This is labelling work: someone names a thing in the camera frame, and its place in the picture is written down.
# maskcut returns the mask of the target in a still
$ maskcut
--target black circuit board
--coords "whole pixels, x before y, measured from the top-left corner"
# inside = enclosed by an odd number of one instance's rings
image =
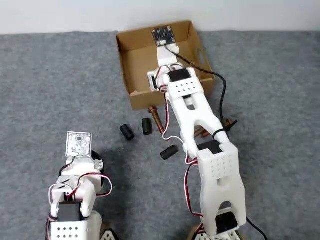
[[[157,47],[176,43],[175,35],[170,26],[153,29],[152,35]]]

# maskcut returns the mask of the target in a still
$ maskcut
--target white 3d-printed robot arm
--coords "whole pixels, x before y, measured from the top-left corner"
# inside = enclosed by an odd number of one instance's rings
[[[165,86],[165,98],[181,128],[183,150],[190,158],[197,159],[202,183],[200,207],[203,216],[200,218],[206,235],[212,239],[224,238],[246,223],[245,187],[239,172],[238,149],[225,131],[216,133],[223,126],[213,114],[195,70],[191,67],[183,69],[181,63],[173,62],[176,56],[170,51],[179,53],[179,47],[172,43],[170,48],[158,46],[159,68],[147,74],[150,87],[153,91],[161,91]],[[181,73],[172,74],[171,71],[177,70]],[[216,133],[215,141],[208,144],[215,148],[218,145],[219,152],[212,151],[209,145],[199,149],[194,137],[195,126],[203,127],[211,135]]]
[[[111,231],[100,238],[102,218],[93,211],[97,194],[102,189],[102,159],[93,158],[91,133],[68,132],[66,165],[59,173],[57,182],[49,189],[50,222],[46,227],[47,240],[113,240]]]

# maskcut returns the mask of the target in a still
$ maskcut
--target copper pipe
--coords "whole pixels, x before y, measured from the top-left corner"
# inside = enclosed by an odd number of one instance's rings
[[[194,137],[195,137],[195,138],[198,137],[198,136],[201,135],[204,131],[206,131],[206,130],[201,126],[198,130],[196,130],[196,131],[194,132]]]
[[[204,133],[202,133],[201,137],[202,138],[206,138],[210,135],[210,133],[208,131],[205,131]]]
[[[230,119],[226,119],[225,120],[225,127],[227,128],[227,127],[229,127],[231,124],[233,124],[234,123],[234,121],[232,121],[232,120],[230,120]]]
[[[158,129],[159,129],[160,133],[164,134],[165,129],[164,129],[164,126],[162,125],[161,119],[160,119],[160,117],[158,115],[157,107],[156,106],[150,106],[148,111],[149,111],[149,113],[152,114],[152,117],[153,117],[156,125],[158,126]]]

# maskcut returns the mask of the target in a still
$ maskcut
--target brown cardboard box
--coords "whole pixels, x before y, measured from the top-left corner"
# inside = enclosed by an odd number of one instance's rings
[[[212,71],[203,46],[191,21],[180,21],[152,26],[137,30],[119,32],[116,35],[123,80],[130,96],[133,110],[147,109],[150,106],[161,106],[163,94],[151,91],[147,72],[157,69],[157,46],[152,30],[158,27],[170,26],[180,48],[180,55],[195,65]],[[196,70],[206,95],[214,86],[214,78],[208,73]]]

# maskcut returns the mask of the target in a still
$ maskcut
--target black cylinder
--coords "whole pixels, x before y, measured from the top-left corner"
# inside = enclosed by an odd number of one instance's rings
[[[172,145],[172,146],[168,147],[166,150],[164,150],[163,152],[161,152],[160,155],[163,160],[167,160],[168,158],[175,155],[178,151],[179,151],[179,149],[178,149],[177,145]]]
[[[134,139],[135,135],[134,132],[130,129],[130,127],[127,124],[124,124],[120,127],[120,131],[122,132],[123,136],[130,141]]]
[[[144,135],[152,134],[152,122],[150,118],[142,119],[142,130]]]

